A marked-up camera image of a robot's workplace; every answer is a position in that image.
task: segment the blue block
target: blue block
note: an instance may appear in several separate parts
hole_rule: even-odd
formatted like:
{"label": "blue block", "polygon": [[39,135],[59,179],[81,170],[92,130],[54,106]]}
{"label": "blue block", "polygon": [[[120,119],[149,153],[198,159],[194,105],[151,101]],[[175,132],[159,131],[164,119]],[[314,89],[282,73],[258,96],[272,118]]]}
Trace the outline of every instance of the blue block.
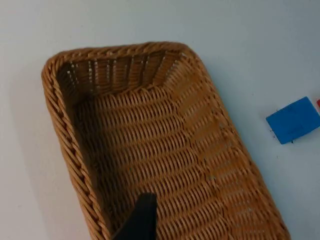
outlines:
{"label": "blue block", "polygon": [[320,126],[320,116],[306,96],[266,118],[281,144],[297,139]]}

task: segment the white surface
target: white surface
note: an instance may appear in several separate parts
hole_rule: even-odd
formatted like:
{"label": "white surface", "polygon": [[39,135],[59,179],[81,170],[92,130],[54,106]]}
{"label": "white surface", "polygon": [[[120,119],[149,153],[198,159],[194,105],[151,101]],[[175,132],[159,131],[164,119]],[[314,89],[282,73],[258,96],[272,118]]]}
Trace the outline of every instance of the white surface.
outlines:
{"label": "white surface", "polygon": [[320,129],[280,145],[265,117],[320,96],[318,0],[2,0],[0,239],[87,240],[40,72],[67,49],[180,41],[202,58],[294,240],[320,239]]}

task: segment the rectangular wicker basket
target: rectangular wicker basket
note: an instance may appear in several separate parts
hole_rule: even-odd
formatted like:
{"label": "rectangular wicker basket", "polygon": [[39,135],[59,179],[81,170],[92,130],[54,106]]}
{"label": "rectangular wicker basket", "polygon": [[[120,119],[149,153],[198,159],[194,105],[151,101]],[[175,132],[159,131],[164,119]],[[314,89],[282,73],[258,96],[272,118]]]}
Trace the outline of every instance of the rectangular wicker basket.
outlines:
{"label": "rectangular wicker basket", "polygon": [[111,239],[144,192],[157,195],[157,239],[290,239],[186,45],[60,52],[42,82],[92,239]]}

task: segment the wicker weave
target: wicker weave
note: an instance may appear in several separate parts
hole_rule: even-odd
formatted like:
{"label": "wicker weave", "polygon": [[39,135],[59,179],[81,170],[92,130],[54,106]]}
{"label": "wicker weave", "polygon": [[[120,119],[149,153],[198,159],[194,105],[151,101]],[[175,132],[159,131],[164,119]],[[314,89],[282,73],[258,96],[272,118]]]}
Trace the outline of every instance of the wicker weave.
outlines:
{"label": "wicker weave", "polygon": [[160,240],[290,239],[186,45],[64,51],[42,82],[92,239],[111,239],[143,192],[157,195]]}

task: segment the black object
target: black object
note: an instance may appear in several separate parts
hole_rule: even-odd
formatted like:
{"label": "black object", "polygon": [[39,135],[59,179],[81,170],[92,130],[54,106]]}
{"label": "black object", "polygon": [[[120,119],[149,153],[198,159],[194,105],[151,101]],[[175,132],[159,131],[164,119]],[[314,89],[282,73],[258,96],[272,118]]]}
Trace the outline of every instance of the black object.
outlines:
{"label": "black object", "polygon": [[156,240],[156,224],[157,196],[153,193],[143,193],[113,240]]}

